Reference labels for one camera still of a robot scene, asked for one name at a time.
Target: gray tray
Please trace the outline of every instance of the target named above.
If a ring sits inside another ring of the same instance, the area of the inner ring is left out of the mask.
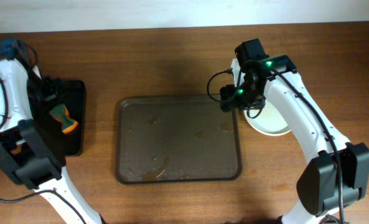
[[[240,173],[235,112],[223,113],[207,96],[130,98],[118,108],[115,175],[122,184]]]

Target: wooden table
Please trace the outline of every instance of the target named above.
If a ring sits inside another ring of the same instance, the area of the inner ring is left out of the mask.
[[[369,22],[0,34],[39,54],[44,75],[87,87],[84,151],[67,158],[71,179],[108,223],[257,223],[288,212],[306,167],[294,135],[264,136],[240,127],[243,173],[231,182],[125,186],[114,177],[117,102],[131,96],[205,94],[207,80],[228,68],[234,48],[259,38],[270,55],[288,54],[331,122],[369,147]],[[213,92],[231,83],[221,77]],[[0,171],[0,196],[28,194]],[[367,196],[345,209],[369,223]],[[42,198],[0,203],[0,223],[63,223]]]

